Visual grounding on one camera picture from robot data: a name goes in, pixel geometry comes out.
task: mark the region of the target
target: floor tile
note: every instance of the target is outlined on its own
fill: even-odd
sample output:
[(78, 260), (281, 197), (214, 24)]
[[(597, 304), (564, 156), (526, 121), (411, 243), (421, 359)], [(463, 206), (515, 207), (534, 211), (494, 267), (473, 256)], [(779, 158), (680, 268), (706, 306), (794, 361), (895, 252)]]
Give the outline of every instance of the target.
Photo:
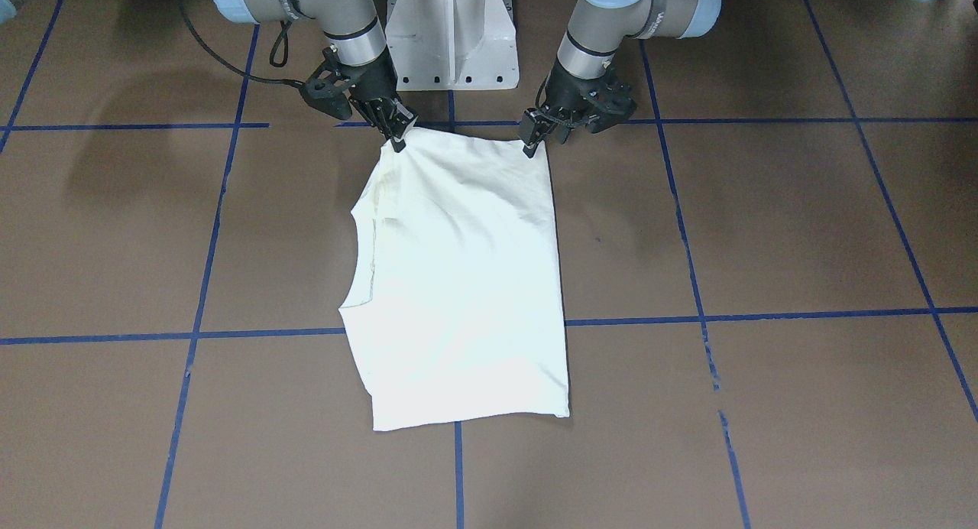
[(342, 336), (202, 341), (164, 526), (454, 527), (453, 427), (371, 431)]
[(939, 306), (978, 305), (978, 124), (865, 124)]
[(242, 129), (203, 328), (342, 324), (357, 254), (350, 209), (382, 142), (369, 128)]
[(754, 527), (966, 527), (978, 432), (929, 316), (711, 324)]
[(230, 134), (13, 133), (0, 334), (190, 330)]
[(0, 348), (0, 525), (151, 527), (186, 342)]
[[(458, 129), (489, 138), (511, 132)], [(549, 142), (567, 319), (696, 314), (658, 143), (649, 125)]]
[(465, 422), (465, 526), (740, 528), (702, 337), (568, 330), (572, 417)]
[(944, 331), (954, 348), (971, 396), (978, 394), (978, 313), (944, 314)]
[(646, 50), (663, 118), (849, 115), (802, 0), (724, 0), (703, 37)]
[(666, 136), (706, 313), (926, 305), (855, 126)]
[[(66, 0), (17, 124), (233, 122), (240, 77), (200, 49), (174, 5)], [(226, 21), (210, 0), (188, 8), (210, 46), (244, 68), (251, 27)]]
[(860, 117), (978, 117), (971, 0), (811, 0)]
[(7, 124), (28, 77), (34, 55), (41, 45), (48, 21), (58, 0), (30, 0), (17, 12), (17, 17), (0, 27), (0, 122)]
[[(520, 56), (520, 86), (499, 91), (458, 91), (455, 118), (459, 121), (519, 121), (533, 105), (540, 84), (555, 61), (556, 51), (577, 0), (516, 0), (517, 52)], [(615, 54), (622, 82), (633, 87), (639, 104), (633, 118), (652, 118), (653, 108), (646, 85), (645, 64), (639, 44), (625, 39)]]

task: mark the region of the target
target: white t-shirt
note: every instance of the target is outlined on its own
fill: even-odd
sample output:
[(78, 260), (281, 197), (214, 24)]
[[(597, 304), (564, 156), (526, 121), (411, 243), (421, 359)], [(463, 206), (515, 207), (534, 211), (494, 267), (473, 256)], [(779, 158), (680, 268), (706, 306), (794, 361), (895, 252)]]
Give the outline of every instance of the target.
[(569, 417), (544, 145), (415, 128), (353, 208), (356, 274), (339, 312), (374, 430), (495, 414)]

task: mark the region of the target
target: gray robot arm segment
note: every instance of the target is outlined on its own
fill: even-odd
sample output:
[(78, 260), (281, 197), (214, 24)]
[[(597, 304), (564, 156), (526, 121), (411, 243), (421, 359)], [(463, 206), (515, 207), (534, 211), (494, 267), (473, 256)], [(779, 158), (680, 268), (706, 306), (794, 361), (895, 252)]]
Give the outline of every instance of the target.
[(396, 150), (416, 121), (397, 94), (397, 73), (374, 0), (214, 0), (238, 23), (315, 19), (329, 39), (324, 62), (300, 88), (312, 108), (339, 119), (350, 105), (391, 139)]
[(636, 103), (614, 68), (626, 37), (698, 37), (713, 27), (720, 0), (577, 0), (542, 91), (543, 104), (523, 113), (527, 156), (555, 132), (562, 143), (574, 128), (598, 133), (625, 122)]

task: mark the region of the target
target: black cable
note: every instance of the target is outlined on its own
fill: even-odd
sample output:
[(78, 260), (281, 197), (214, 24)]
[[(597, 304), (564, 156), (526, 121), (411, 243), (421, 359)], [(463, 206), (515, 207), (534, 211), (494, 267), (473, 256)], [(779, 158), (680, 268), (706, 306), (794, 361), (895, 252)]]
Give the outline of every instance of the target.
[(540, 108), (540, 95), (544, 92), (544, 87), (547, 86), (547, 80), (549, 80), (549, 75), (540, 83), (540, 89), (537, 90), (537, 96), (533, 100), (533, 106), (535, 108)]
[[(275, 38), (275, 44), (272, 44), (272, 51), (268, 54), (269, 65), (280, 69), (289, 63), (289, 28), (293, 26), (293, 21), (279, 21), (282, 25), (282, 31), (279, 32), (279, 37)], [(275, 60), (275, 54), (279, 52), (279, 46), (282, 46), (282, 61)]]
[(245, 79), (248, 80), (253, 80), (254, 82), (258, 82), (258, 83), (282, 84), (282, 86), (290, 86), (296, 89), (300, 89), (301, 87), (303, 87), (303, 82), (300, 82), (299, 80), (268, 79), (268, 77), (255, 76), (255, 75), (251, 75), (251, 73), (246, 73), (244, 70), (238, 69), (238, 67), (232, 65), (231, 63), (228, 63), (223, 57), (221, 57), (213, 49), (211, 49), (210, 46), (207, 45), (207, 42), (203, 41), (203, 38), (200, 37), (200, 34), (198, 34), (198, 31), (196, 31), (196, 28), (193, 27), (193, 23), (191, 23), (189, 16), (186, 14), (186, 7), (184, 7), (184, 0), (176, 0), (176, 2), (177, 2), (177, 7), (180, 10), (180, 16), (183, 18), (184, 24), (186, 25), (186, 29), (192, 35), (193, 39), (196, 39), (196, 43), (199, 44), (200, 47), (207, 52), (207, 55), (213, 57), (214, 60), (216, 60), (221, 65), (223, 65), (224, 68), (231, 70), (231, 72), (235, 73), (235, 75), (244, 77)]

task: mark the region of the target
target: blue tape line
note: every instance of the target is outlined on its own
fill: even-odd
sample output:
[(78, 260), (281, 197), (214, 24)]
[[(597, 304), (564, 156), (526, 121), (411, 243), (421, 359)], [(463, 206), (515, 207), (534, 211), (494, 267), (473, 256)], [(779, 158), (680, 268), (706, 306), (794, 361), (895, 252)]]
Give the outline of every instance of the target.
[(978, 122), (978, 118), (943, 117), (943, 118), (859, 118), (860, 122), (884, 122), (884, 124), (969, 124)]
[(151, 342), (160, 340), (186, 340), (192, 337), (193, 332), (158, 332), (143, 334), (102, 334), (79, 336), (28, 336), (24, 338), (0, 338), (0, 346), (96, 344), (104, 342)]
[(696, 282), (695, 265), (692, 263), (692, 250), (689, 248), (689, 238), (685, 232), (685, 222), (682, 219), (682, 204), (678, 200), (678, 191), (675, 188), (675, 176), (672, 169), (672, 161), (669, 157), (669, 146), (666, 144), (666, 132), (662, 125), (662, 114), (659, 111), (659, 102), (656, 99), (656, 84), (653, 82), (653, 69), (649, 65), (649, 55), (646, 54), (646, 42), (639, 42), (639, 49), (642, 52), (642, 63), (646, 68), (646, 81), (649, 83), (649, 97), (653, 101), (653, 111), (656, 114), (656, 128), (659, 132), (659, 144), (662, 146), (662, 159), (666, 166), (666, 176), (669, 177), (669, 191), (675, 203), (675, 221), (678, 223), (678, 233), (682, 239), (682, 247), (685, 248), (685, 261), (689, 267), (689, 284), (692, 286), (692, 296), (696, 302), (696, 316), (699, 319), (699, 329), (703, 334), (703, 348), (706, 350), (706, 361), (710, 365), (710, 375), (713, 376), (713, 389), (720, 389), (720, 373), (717, 370), (716, 362), (713, 361), (713, 350), (710, 347), (710, 335), (706, 328), (706, 316), (703, 313), (703, 300), (699, 295), (699, 284)]
[(626, 326), (626, 324), (698, 323), (698, 316), (634, 316), (622, 319), (571, 319), (565, 326)]
[[(254, 62), (255, 47), (258, 45), (258, 25), (254, 26), (251, 32), (251, 48), (248, 49), (248, 63), (244, 67), (246, 73), (251, 72), (251, 64)], [(241, 115), (245, 111), (245, 98), (248, 97), (248, 79), (241, 80), (241, 94), (238, 95), (238, 111), (235, 114), (235, 127), (231, 132), (231, 144), (228, 146), (228, 156), (224, 163), (224, 177), (221, 180), (221, 192), (217, 197), (217, 208), (214, 209), (214, 225), (210, 232), (210, 246), (207, 249), (207, 261), (203, 268), (203, 276), (200, 281), (200, 298), (196, 307), (196, 315), (193, 317), (193, 333), (200, 331), (200, 323), (203, 321), (203, 307), (207, 300), (207, 287), (210, 285), (210, 271), (214, 265), (214, 252), (217, 249), (217, 237), (221, 230), (221, 208), (224, 205), (224, 195), (228, 191), (228, 177), (231, 174), (231, 166), (234, 162), (235, 147), (238, 144), (238, 125), (241, 124)], [(170, 483), (173, 478), (173, 466), (176, 462), (177, 447), (180, 445), (180, 431), (183, 429), (183, 417), (186, 410), (186, 396), (189, 394), (189, 380), (191, 380), (191, 369), (193, 360), (196, 357), (196, 344), (199, 338), (192, 338), (189, 348), (186, 349), (186, 364), (184, 366), (183, 383), (180, 387), (180, 400), (177, 403), (177, 414), (173, 422), (173, 434), (170, 438), (170, 451), (167, 456), (167, 469), (164, 470), (164, 483), (160, 488), (160, 504), (157, 506), (157, 521), (154, 529), (162, 529), (164, 526), (164, 515), (167, 514), (167, 500), (170, 493)]]
[[(978, 314), (978, 306), (937, 307), (940, 314)], [(858, 319), (871, 316), (928, 316), (928, 307), (893, 310), (842, 310), (841, 312), (707, 314), (707, 323), (740, 323), (757, 320)], [(653, 324), (698, 323), (699, 316), (636, 316), (620, 319), (570, 319), (567, 327), (652, 326)], [(0, 338), (0, 346), (73, 344), (101, 342), (150, 342), (160, 340), (213, 340), (224, 338), (275, 338), (283, 336), (322, 336), (346, 334), (343, 327), (268, 328), (254, 330), (202, 330), (200, 332), (157, 332), (130, 334), (83, 334), (73, 336), (25, 336)]]
[(455, 91), (448, 90), (448, 132), (455, 133)]
[(920, 316), (930, 314), (926, 307), (900, 310), (842, 310), (842, 312), (708, 314), (709, 323), (740, 323), (751, 320), (856, 319), (867, 316)]
[(462, 471), (461, 422), (455, 422), (455, 529), (465, 529), (465, 485)]
[(198, 333), (202, 340), (221, 338), (277, 338), (282, 336), (324, 336), (346, 334), (342, 327), (329, 328), (283, 328), (272, 330), (210, 330)]
[(44, 49), (48, 46), (48, 41), (51, 38), (51, 32), (55, 28), (55, 23), (58, 21), (58, 16), (60, 15), (60, 9), (64, 5), (64, 0), (58, 0), (55, 3), (55, 10), (51, 14), (51, 20), (48, 21), (48, 28), (44, 31), (44, 37), (41, 38), (41, 44), (37, 48), (37, 53), (34, 55), (34, 61), (31, 62), (31, 68), (28, 70), (28, 75), (24, 78), (24, 84), (21, 84), (21, 93), (17, 96), (17, 102), (14, 103), (14, 111), (10, 114), (10, 119), (7, 121), (7, 129), (4, 130), (3, 136), (0, 136), (0, 153), (3, 152), (4, 147), (7, 146), (7, 139), (10, 138), (11, 129), (14, 126), (14, 121), (17, 119), (17, 114), (20, 113), (22, 105), (24, 105), (24, 97), (28, 96), (28, 88), (31, 87), (31, 81), (34, 80), (34, 73), (37, 72), (37, 66), (41, 62), (41, 56), (44, 54)]
[(870, 161), (870, 166), (873, 168), (873, 176), (876, 177), (876, 183), (879, 185), (879, 191), (883, 194), (883, 200), (886, 202), (887, 210), (890, 211), (890, 216), (893, 219), (893, 225), (895, 226), (895, 229), (897, 229), (897, 233), (900, 235), (900, 241), (904, 245), (904, 250), (907, 251), (907, 258), (911, 262), (911, 267), (914, 268), (914, 275), (916, 276), (916, 279), (918, 279), (920, 292), (922, 292), (923, 296), (925, 296), (927, 307), (934, 319), (934, 324), (937, 326), (937, 331), (941, 335), (941, 341), (944, 342), (944, 350), (947, 351), (947, 357), (950, 359), (950, 364), (954, 367), (954, 373), (957, 375), (957, 381), (960, 383), (961, 391), (964, 392), (964, 397), (968, 401), (968, 406), (971, 407), (971, 414), (974, 416), (974, 420), (978, 422), (978, 404), (975, 403), (974, 394), (971, 393), (971, 387), (968, 385), (967, 378), (964, 376), (964, 371), (961, 369), (961, 364), (957, 361), (957, 354), (954, 352), (954, 346), (950, 344), (950, 339), (947, 337), (947, 331), (944, 331), (944, 324), (941, 321), (941, 316), (937, 310), (937, 307), (934, 305), (934, 299), (930, 295), (930, 290), (927, 288), (927, 283), (923, 277), (923, 271), (920, 271), (920, 265), (918, 264), (918, 261), (916, 261), (916, 256), (914, 255), (914, 249), (911, 247), (911, 242), (909, 242), (907, 233), (905, 233), (904, 226), (902, 223), (900, 223), (900, 216), (898, 215), (897, 209), (893, 204), (893, 199), (890, 197), (890, 192), (886, 188), (886, 182), (883, 180), (883, 174), (880, 173), (879, 166), (876, 163), (876, 157), (873, 156), (873, 149), (870, 149), (870, 142), (866, 139), (866, 132), (863, 131), (863, 126), (860, 124), (860, 121), (856, 116), (856, 108), (853, 106), (852, 99), (849, 97), (845, 83), (842, 82), (842, 75), (839, 73), (835, 59), (832, 57), (832, 53), (828, 49), (828, 43), (825, 41), (825, 36), (821, 32), (820, 25), (818, 25), (818, 19), (816, 16), (814, 16), (814, 10), (811, 9), (810, 1), (802, 1), (805, 3), (805, 9), (808, 10), (811, 25), (813, 25), (814, 32), (816, 32), (816, 35), (818, 36), (818, 41), (821, 42), (821, 49), (825, 52), (825, 58), (828, 59), (829, 66), (832, 68), (832, 73), (835, 75), (835, 82), (838, 83), (839, 90), (842, 92), (842, 98), (846, 102), (846, 107), (849, 109), (849, 114), (852, 115), (853, 123), (856, 126), (856, 131), (859, 132), (860, 142), (863, 143), (863, 150), (866, 151), (866, 159)]
[(937, 313), (940, 314), (967, 314), (967, 313), (978, 313), (978, 307), (967, 306), (967, 307), (937, 307)]
[(14, 125), (12, 131), (123, 131), (123, 129), (231, 129), (269, 128), (268, 122), (213, 122), (213, 124), (79, 124), (79, 125)]
[(720, 413), (720, 425), (724, 428), (724, 441), (727, 442), (727, 457), (730, 459), (730, 471), (733, 473), (733, 486), (737, 489), (737, 502), (740, 504), (740, 519), (743, 520), (743, 529), (750, 529), (750, 512), (747, 510), (747, 498), (743, 493), (743, 480), (740, 479), (740, 464), (737, 462), (737, 453), (734, 452), (734, 442), (730, 441), (730, 422), (723, 411)]
[(663, 124), (848, 124), (852, 118), (663, 118)]

